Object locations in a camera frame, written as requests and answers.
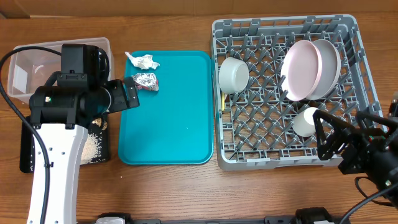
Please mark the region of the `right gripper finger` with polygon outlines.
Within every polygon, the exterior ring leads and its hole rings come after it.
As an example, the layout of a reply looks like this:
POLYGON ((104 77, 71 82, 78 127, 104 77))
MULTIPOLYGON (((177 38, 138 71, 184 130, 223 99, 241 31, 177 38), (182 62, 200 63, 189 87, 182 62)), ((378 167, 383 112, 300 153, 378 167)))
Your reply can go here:
POLYGON ((374 114, 369 114, 363 111, 359 111, 356 113, 356 122, 359 126, 358 129, 354 130, 355 134, 358 135, 368 135, 371 134, 383 134, 384 136, 396 136, 397 135, 397 121, 392 119, 383 118, 380 116, 376 116, 374 114), (388 128, 388 132, 384 133, 381 129, 371 128, 367 126, 367 124, 380 124, 388 128))
POLYGON ((321 161, 329 160, 334 154, 339 153, 347 144, 348 135, 355 127, 342 119, 337 118, 322 110, 316 110, 313 114, 315 134, 317 136, 317 152, 321 161), (332 126, 332 133, 326 136, 323 122, 332 126))

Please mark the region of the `foil wrapper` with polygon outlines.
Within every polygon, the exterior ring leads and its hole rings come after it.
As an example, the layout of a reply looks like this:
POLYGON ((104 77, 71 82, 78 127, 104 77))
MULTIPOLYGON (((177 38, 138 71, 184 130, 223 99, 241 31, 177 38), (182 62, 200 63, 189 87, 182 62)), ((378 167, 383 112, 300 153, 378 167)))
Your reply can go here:
POLYGON ((154 73, 137 73, 131 76, 138 90, 158 91, 159 81, 154 73))

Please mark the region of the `white tissue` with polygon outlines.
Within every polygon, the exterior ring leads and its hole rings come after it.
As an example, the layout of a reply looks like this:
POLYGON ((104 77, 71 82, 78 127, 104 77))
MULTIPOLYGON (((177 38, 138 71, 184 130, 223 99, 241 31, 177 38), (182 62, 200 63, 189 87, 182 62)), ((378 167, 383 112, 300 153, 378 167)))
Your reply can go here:
POLYGON ((125 52, 125 55, 130 60, 133 66, 140 68, 142 70, 156 69, 160 66, 159 63, 153 61, 153 56, 145 54, 141 57, 133 57, 129 52, 125 52))

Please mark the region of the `brown food scrap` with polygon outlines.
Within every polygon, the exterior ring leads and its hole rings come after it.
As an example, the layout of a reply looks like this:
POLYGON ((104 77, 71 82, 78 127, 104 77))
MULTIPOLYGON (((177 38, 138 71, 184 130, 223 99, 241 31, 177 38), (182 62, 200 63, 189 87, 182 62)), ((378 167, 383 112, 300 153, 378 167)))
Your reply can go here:
POLYGON ((108 127, 108 123, 105 121, 104 118, 97 118, 91 123, 97 125, 103 131, 106 130, 106 128, 108 127))

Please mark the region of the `white plastic cup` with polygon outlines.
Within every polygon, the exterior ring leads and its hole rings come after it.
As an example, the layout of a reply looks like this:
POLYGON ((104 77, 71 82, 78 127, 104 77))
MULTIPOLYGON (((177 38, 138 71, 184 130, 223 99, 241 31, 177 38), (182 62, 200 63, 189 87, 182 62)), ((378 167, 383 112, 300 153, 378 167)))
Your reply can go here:
POLYGON ((293 119, 294 125, 292 128, 296 134, 301 137, 310 137, 315 133, 313 114, 316 110, 316 107, 309 107, 293 119))

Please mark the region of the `grey plate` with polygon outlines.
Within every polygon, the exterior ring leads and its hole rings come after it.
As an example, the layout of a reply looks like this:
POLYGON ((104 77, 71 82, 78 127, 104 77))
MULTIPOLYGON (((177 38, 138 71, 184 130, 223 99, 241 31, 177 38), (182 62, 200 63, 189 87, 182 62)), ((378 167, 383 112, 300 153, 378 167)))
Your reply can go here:
POLYGON ((341 59, 337 48, 328 40, 318 39, 313 42, 322 57, 322 74, 314 92, 307 97, 317 100, 327 96, 335 87, 341 70, 341 59))

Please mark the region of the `white pink-rimmed plate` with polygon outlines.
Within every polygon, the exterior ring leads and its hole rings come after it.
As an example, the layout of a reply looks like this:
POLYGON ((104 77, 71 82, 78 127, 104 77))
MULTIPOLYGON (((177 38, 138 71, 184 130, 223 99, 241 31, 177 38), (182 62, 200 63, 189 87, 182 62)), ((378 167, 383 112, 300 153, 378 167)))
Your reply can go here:
POLYGON ((310 96, 320 82, 322 56, 319 49, 308 40, 294 43, 287 51, 282 62, 281 84, 286 97, 291 101, 300 101, 310 96))

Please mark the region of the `yellow plastic spoon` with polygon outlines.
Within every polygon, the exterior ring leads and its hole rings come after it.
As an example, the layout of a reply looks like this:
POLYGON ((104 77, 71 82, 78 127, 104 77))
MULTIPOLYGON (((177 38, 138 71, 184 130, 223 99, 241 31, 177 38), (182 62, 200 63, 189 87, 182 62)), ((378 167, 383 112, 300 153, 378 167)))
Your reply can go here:
POLYGON ((221 92, 221 111, 225 110, 225 99, 226 99, 226 95, 221 92))

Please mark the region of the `grey bowl with rice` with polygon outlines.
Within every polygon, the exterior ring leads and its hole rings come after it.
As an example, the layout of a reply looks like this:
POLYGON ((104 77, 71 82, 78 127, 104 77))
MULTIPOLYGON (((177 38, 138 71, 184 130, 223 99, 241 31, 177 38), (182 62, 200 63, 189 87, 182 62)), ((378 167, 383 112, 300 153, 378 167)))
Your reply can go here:
POLYGON ((242 92, 249 80, 247 64, 239 59, 228 57, 219 70, 219 86, 224 94, 242 92))

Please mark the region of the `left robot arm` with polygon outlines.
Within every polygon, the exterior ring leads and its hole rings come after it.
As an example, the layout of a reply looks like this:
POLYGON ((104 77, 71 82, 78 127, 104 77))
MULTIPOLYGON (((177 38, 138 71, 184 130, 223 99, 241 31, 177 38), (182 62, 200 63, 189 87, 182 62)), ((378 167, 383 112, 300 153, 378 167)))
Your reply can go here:
POLYGON ((63 44, 61 69, 30 97, 35 156, 28 223, 76 223, 81 155, 91 122, 139 106, 134 80, 109 80, 109 66, 97 46, 63 44))

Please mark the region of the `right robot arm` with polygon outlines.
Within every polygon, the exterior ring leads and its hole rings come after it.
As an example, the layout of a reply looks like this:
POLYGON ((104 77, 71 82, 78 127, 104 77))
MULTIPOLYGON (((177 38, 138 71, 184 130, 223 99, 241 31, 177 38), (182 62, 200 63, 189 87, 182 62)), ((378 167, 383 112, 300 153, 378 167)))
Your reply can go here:
POLYGON ((397 121, 359 111, 352 125, 321 110, 313 120, 320 160, 341 156, 342 174, 365 173, 380 191, 397 183, 397 121))

